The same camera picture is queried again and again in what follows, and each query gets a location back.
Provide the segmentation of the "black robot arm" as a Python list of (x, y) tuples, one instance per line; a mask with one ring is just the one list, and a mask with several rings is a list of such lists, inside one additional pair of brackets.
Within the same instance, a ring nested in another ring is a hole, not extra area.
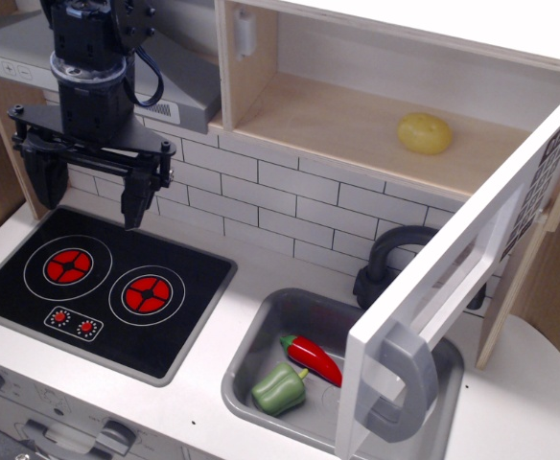
[(135, 61), (158, 66), (143, 44), (154, 36), (151, 1), (44, 1), (54, 35), (51, 72), (57, 106), (15, 105), (13, 147), (23, 159), (39, 202), (56, 208), (77, 165), (122, 177), (121, 212), (126, 229), (140, 226), (152, 198), (173, 177), (174, 143), (145, 128), (137, 106), (159, 102), (164, 82), (146, 101), (135, 94)]

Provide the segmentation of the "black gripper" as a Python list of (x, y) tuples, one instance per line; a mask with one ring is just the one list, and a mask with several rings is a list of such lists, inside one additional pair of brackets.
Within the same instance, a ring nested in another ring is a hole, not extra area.
[(131, 108), (112, 113), (91, 98), (59, 105), (12, 106), (12, 137), (39, 202), (56, 209), (68, 185), (69, 163), (124, 177), (124, 228), (140, 227), (156, 188), (173, 178), (175, 144), (144, 127)]

